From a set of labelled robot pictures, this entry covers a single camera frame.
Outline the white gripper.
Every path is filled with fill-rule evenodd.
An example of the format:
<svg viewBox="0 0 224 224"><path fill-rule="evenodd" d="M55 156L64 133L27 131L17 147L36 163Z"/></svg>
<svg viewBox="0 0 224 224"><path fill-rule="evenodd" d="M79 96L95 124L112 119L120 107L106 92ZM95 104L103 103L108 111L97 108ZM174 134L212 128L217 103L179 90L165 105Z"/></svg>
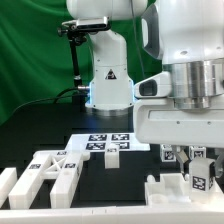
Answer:
<svg viewBox="0 0 224 224"><path fill-rule="evenodd" d="M134 105L133 126L141 143L179 145L174 150L185 173L189 160L181 146L224 148L224 98L213 98L206 109L178 110L171 99L141 99ZM224 173L224 157L215 161L215 176Z"/></svg>

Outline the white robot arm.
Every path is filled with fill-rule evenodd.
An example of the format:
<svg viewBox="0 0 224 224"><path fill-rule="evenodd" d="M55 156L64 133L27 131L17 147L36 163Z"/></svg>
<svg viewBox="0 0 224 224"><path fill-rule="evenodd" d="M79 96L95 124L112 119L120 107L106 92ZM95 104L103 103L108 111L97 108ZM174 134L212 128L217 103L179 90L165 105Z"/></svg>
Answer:
<svg viewBox="0 0 224 224"><path fill-rule="evenodd" d="M224 148L224 0L66 0L72 28L90 33L90 111L133 109L142 143ZM112 20L141 19L159 74L130 84L126 44Z"/></svg>

